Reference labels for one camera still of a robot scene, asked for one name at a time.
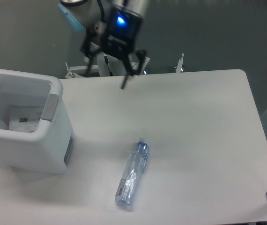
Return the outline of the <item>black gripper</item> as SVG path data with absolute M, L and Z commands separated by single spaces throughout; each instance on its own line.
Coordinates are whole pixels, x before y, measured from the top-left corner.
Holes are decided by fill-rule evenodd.
M 137 13 L 119 6 L 112 6 L 103 34 L 99 32 L 95 24 L 87 26 L 86 37 L 80 48 L 88 59 L 85 76 L 89 76 L 94 59 L 101 51 L 122 61 L 126 69 L 126 75 L 120 87 L 122 90 L 125 89 L 130 76 L 140 75 L 146 59 L 146 50 L 134 51 L 134 48 L 142 22 L 143 18 Z M 133 51 L 139 60 L 137 69 L 132 68 L 128 57 Z

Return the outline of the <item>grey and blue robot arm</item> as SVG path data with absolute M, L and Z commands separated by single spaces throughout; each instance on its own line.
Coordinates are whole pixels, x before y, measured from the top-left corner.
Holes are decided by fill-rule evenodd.
M 86 30 L 80 51 L 84 54 L 89 75 L 94 59 L 103 54 L 121 61 L 126 71 L 121 89 L 130 77 L 143 72 L 147 56 L 136 47 L 148 0 L 62 0 L 59 11 L 74 30 Z

